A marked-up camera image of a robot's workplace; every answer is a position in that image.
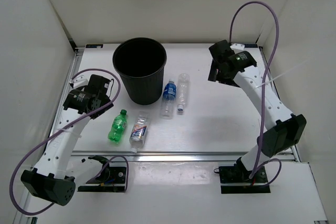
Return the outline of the green plastic soda bottle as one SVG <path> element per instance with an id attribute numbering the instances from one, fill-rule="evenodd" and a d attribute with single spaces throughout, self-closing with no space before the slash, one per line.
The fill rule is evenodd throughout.
<path id="1" fill-rule="evenodd" d="M 108 139 L 114 143 L 119 143 L 127 127 L 127 111 L 122 109 L 120 114 L 113 120 L 111 130 L 108 133 Z"/>

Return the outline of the clear unlabelled plastic bottle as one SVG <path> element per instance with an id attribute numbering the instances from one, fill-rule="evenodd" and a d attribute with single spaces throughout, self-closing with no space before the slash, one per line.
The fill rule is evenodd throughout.
<path id="1" fill-rule="evenodd" d="M 187 73 L 182 73 L 179 75 L 177 82 L 177 112 L 183 114 L 188 101 L 190 87 L 190 76 Z"/>

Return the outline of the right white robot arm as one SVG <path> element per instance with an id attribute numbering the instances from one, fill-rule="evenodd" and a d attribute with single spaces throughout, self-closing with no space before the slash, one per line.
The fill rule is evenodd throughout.
<path id="1" fill-rule="evenodd" d="M 257 61 L 244 45 L 230 45 L 227 40 L 222 40 L 211 45 L 209 51 L 216 80 L 240 87 L 261 116 L 263 134 L 235 165 L 236 177 L 247 182 L 272 157 L 299 142 L 307 120 L 302 114 L 295 115 L 287 108 L 271 86 L 264 82 Z"/>

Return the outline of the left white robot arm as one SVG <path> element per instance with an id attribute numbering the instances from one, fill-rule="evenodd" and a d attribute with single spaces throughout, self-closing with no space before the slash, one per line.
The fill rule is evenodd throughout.
<path id="1" fill-rule="evenodd" d="M 68 162 L 81 132 L 92 119 L 113 105 L 107 95 L 110 80 L 93 74 L 77 77 L 71 84 L 58 122 L 58 135 L 47 147 L 31 171 L 21 181 L 35 197 L 61 206 L 69 203 L 75 189 L 75 177 L 67 171 Z"/>

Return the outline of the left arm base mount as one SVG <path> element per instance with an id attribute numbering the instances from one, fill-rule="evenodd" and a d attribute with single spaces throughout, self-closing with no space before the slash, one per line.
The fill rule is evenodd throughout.
<path id="1" fill-rule="evenodd" d="M 122 159 L 125 166 L 111 166 L 116 159 Z M 107 159 L 106 157 L 94 155 L 88 160 L 96 161 L 101 170 L 85 185 L 78 187 L 77 191 L 82 193 L 125 193 L 129 182 L 129 162 L 125 156 L 116 155 Z"/>

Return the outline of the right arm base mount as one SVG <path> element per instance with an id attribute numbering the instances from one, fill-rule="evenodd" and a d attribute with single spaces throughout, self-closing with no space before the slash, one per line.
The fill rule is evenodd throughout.
<path id="1" fill-rule="evenodd" d="M 236 166 L 219 166 L 214 169 L 219 175 L 221 194 L 269 194 L 271 193 L 265 168 L 252 179 L 243 175 Z"/>

